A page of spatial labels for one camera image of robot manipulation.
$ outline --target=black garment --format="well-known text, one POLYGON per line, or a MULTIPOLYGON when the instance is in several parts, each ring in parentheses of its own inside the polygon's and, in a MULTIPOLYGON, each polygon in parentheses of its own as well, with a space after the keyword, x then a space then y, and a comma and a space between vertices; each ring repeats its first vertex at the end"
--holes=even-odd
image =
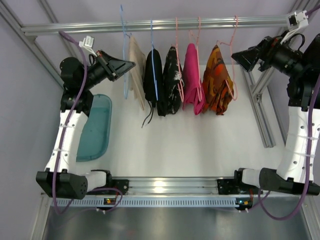
POLYGON ((165 117, 167 114, 168 103, 165 98, 161 58, 160 58, 159 52, 155 49, 153 49, 153 63, 154 63, 154 71, 153 71, 153 64, 152 64, 152 51, 150 51, 145 62, 143 90, 145 93, 145 99, 148 102, 151 102, 151 105, 153 108, 155 107, 157 108, 158 115, 165 117), (157 81, 158 101, 156 97, 154 74, 155 74, 155 79, 157 81))
POLYGON ((180 80, 182 80, 182 74, 179 72, 177 50, 172 46, 166 55, 163 69, 164 94, 167 99, 167 114, 175 114, 180 108, 181 98, 178 89, 178 83, 180 80))

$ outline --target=clothes rail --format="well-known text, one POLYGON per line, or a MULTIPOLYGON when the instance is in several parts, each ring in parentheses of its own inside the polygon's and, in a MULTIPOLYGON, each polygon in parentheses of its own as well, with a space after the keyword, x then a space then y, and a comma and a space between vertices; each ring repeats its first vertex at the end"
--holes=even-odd
MULTIPOLYGON (((271 15, 255 17, 239 17, 238 28, 270 28, 286 27, 288 15, 271 15)), ((176 30, 175 19, 152 20, 154 31, 176 30)), ((201 29, 228 29, 236 25, 235 17, 202 18, 201 29)), ((198 29, 197 18, 178 19, 179 30, 198 29)), ((150 31, 150 20, 129 21, 126 23, 128 32, 150 31)), ((120 21, 96 22, 96 23, 50 23, 50 24, 27 24, 21 30, 26 36, 54 35, 59 31, 72 34, 83 33, 117 33, 122 32, 120 21)))

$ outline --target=clothes hanger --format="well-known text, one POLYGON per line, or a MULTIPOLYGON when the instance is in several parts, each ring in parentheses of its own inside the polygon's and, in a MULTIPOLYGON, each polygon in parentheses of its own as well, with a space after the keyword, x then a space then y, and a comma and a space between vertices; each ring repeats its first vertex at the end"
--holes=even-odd
MULTIPOLYGON (((123 47, 122 47, 122 54, 123 54, 123 60, 126 60, 126 37, 130 38, 132 34, 127 34, 125 24, 124 24, 124 9, 122 7, 122 4, 120 5, 120 17, 121 17, 121 24, 122 24, 122 32, 123 32, 123 47)), ((129 93, 129 73, 126 72, 124 74, 124 83, 123 83, 123 96, 124 99, 128 99, 128 93, 129 93)))
POLYGON ((181 102, 183 103, 185 99, 185 95, 184 95, 184 86, 182 83, 182 73, 180 69, 180 61, 179 61, 179 53, 178 53, 178 18, 177 17, 175 18, 175 51, 176 51, 176 58, 178 61, 178 69, 181 77, 180 82, 178 84, 178 90, 179 90, 181 102))
POLYGON ((150 19, 150 30, 151 30, 151 56, 152 56, 152 70, 153 70, 153 81, 154 81, 154 89, 155 89, 155 98, 158 101, 158 84, 155 73, 155 63, 154 63, 154 34, 153 34, 153 26, 152 26, 152 18, 150 19))
MULTIPOLYGON (((236 34, 236 30, 237 30, 237 28, 238 28, 238 16, 236 15, 236 16, 234 16, 234 18, 235 18, 235 27, 234 27, 234 31, 233 31, 233 34, 232 34, 232 37, 231 37, 231 40, 230 40, 230 42, 229 43, 226 43, 226 42, 223 42, 223 41, 216 41, 216 44, 218 45, 218 44, 224 44, 224 45, 227 45, 227 46, 229 46, 230 47, 230 56, 232 56, 232 45, 233 45, 233 41, 234 41, 234 38, 235 38, 235 34, 236 34)), ((232 97, 232 99, 234 100, 234 101, 236 101, 237 99, 238 99, 238 87, 237 87, 237 84, 236 84, 236 82, 235 82, 235 79, 236 79, 236 75, 235 75, 235 62, 234 62, 234 59, 231 57, 231 64, 232 64, 232 82, 233 82, 233 85, 234 85, 234 88, 235 88, 235 93, 236 93, 236 97, 233 95, 233 93, 232 93, 232 90, 230 89, 230 86, 229 86, 229 83, 228 83, 228 81, 227 80, 225 80, 225 83, 226 83, 226 86, 228 87, 228 89, 229 89, 229 93, 230 93, 230 95, 231 95, 231 97, 232 97)))
POLYGON ((198 93, 198 99, 199 102, 202 101, 202 83, 201 83, 201 76, 200 76, 200 64, 199 64, 199 36, 200 36, 200 31, 201 31, 201 17, 198 16, 198 21, 199 21, 199 30, 198 30, 198 35, 195 38, 194 33, 192 30, 189 30, 189 41, 192 42, 191 36, 195 39, 195 44, 196 44, 196 57, 197 57, 197 62, 198 62, 198 71, 199 71, 199 87, 196 88, 197 93, 198 93))

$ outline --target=teal plastic bin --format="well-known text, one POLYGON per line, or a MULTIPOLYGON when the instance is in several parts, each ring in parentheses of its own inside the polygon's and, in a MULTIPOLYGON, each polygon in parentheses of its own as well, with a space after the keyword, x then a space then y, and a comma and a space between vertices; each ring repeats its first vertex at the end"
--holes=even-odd
POLYGON ((93 96, 89 118, 84 125, 78 147, 77 162, 101 157, 109 144, 112 102, 103 94, 93 96))

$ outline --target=magenta garment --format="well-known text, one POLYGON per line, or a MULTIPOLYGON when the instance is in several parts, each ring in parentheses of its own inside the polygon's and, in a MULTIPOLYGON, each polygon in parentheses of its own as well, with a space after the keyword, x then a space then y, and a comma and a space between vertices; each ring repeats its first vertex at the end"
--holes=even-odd
POLYGON ((193 104, 193 112, 198 115, 202 112, 202 108, 205 105, 205 92, 202 84, 199 85, 199 69, 198 69, 198 58, 197 49, 193 43, 190 43, 187 47, 182 77, 184 80, 184 101, 183 108, 186 104, 193 104), (199 101, 197 88, 202 92, 202 99, 199 101))

